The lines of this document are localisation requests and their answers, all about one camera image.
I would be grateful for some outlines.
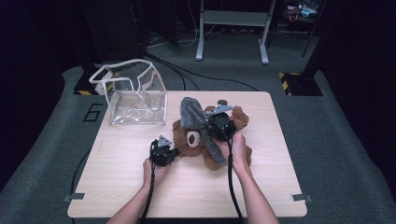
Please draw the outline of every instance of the teddy bear snout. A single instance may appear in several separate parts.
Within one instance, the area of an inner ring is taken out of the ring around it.
[[[187,132],[187,143],[189,147],[198,147],[200,141],[201,135],[197,131]]]

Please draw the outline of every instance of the human hand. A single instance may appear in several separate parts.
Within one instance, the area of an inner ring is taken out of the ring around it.
[[[154,187],[158,186],[163,180],[163,177],[165,176],[166,172],[169,170],[169,167],[172,165],[172,162],[169,163],[166,166],[158,166],[156,165],[155,167],[155,181],[154,181]],[[143,162],[143,187],[149,187],[151,183],[151,161],[149,158],[146,158],[145,161]]]
[[[228,160],[230,155],[230,149],[228,147],[228,144],[226,142],[220,142],[216,139],[213,140],[218,145],[224,158]],[[241,168],[248,167],[245,136],[242,135],[240,132],[236,132],[233,135],[232,146],[233,168],[236,170],[240,170]]]

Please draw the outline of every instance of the dark background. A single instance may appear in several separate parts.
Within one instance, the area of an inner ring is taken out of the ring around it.
[[[64,71],[82,65],[89,74],[95,70],[93,63],[139,58],[152,28],[177,43],[172,24],[176,14],[187,18],[182,1],[144,2],[131,10],[136,2],[127,0],[111,4],[1,1],[1,188],[56,106],[64,88]],[[392,110],[396,102],[396,23],[392,3],[334,0],[328,4],[319,32],[325,44],[314,55],[318,68],[396,198],[396,118]]]

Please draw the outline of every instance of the brown teddy bear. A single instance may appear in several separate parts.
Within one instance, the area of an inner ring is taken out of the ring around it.
[[[214,109],[214,106],[208,106],[205,111]],[[233,120],[236,130],[241,131],[248,126],[248,116],[244,113],[241,106],[236,106],[232,110],[230,120]],[[202,154],[204,157],[205,165],[209,170],[218,170],[220,165],[215,163],[209,150],[201,138],[199,130],[192,130],[182,128],[180,126],[181,120],[177,120],[173,124],[173,138],[175,147],[179,150],[179,157],[193,157]],[[251,164],[252,149],[247,146],[247,163]]]

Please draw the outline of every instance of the electronic equipment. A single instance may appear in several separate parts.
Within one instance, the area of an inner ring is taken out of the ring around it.
[[[170,150],[171,141],[160,135],[155,139],[149,149],[149,159],[158,166],[166,166],[175,160],[178,155],[178,149]]]
[[[228,106],[225,100],[219,100],[218,104],[216,108],[204,113],[208,123],[207,132],[212,138],[227,142],[233,138],[236,127],[225,112],[234,109],[234,106]]]

